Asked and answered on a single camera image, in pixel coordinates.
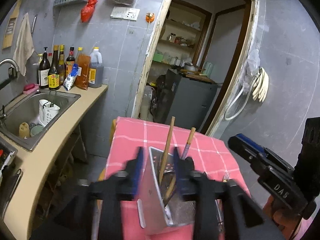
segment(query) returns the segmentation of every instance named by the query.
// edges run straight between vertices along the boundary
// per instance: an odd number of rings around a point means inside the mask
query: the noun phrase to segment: person's hand
[[[272,210],[272,202],[273,202],[273,196],[270,196],[268,198],[267,203],[263,207],[263,212],[271,219],[274,220],[277,224],[279,224],[278,228],[281,230],[282,234],[284,235],[284,238],[286,240],[289,240],[290,236],[292,235],[294,229],[297,226],[297,223],[299,223],[300,219],[299,217],[291,217],[287,218],[285,217],[284,210],[280,209],[274,212]]]

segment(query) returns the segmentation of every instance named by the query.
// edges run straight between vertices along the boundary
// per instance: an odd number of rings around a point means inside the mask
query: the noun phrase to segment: towel
[[[29,15],[26,13],[22,19],[21,27],[19,30],[16,49],[13,54],[13,60],[18,64],[20,73],[26,75],[26,63],[35,51],[32,42]]]

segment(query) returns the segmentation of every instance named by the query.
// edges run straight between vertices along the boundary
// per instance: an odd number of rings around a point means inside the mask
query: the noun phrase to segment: plastic jug
[[[99,88],[102,85],[103,65],[102,56],[99,52],[99,47],[94,47],[90,54],[90,68],[89,68],[89,84],[91,88]]]

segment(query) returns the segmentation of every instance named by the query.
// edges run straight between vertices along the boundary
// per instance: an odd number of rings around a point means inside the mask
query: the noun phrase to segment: pink tablecloth
[[[168,125],[119,117],[106,164],[105,178],[124,168],[125,162],[135,157],[139,146],[143,146],[145,149],[153,146],[164,150],[168,131]],[[190,130],[174,127],[170,146],[179,147],[182,153],[189,133]],[[225,172],[228,171],[230,178],[236,180],[249,194],[239,166],[223,141],[195,133],[188,156],[193,158],[195,169],[205,171],[211,179],[222,180]],[[146,161],[147,151],[144,156],[144,167]],[[192,239],[192,225],[181,227],[169,233],[146,236],[139,223],[136,202],[122,202],[122,222],[125,240]]]

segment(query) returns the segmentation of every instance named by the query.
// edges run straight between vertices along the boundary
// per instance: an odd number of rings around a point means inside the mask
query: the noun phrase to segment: sink
[[[81,95],[78,94],[39,89],[27,95],[6,112],[7,118],[0,122],[0,132],[19,146],[32,152],[54,122],[80,97]],[[21,123],[39,123],[39,100],[41,99],[46,99],[59,106],[60,110],[58,114],[34,137],[26,139],[19,137],[19,126]]]

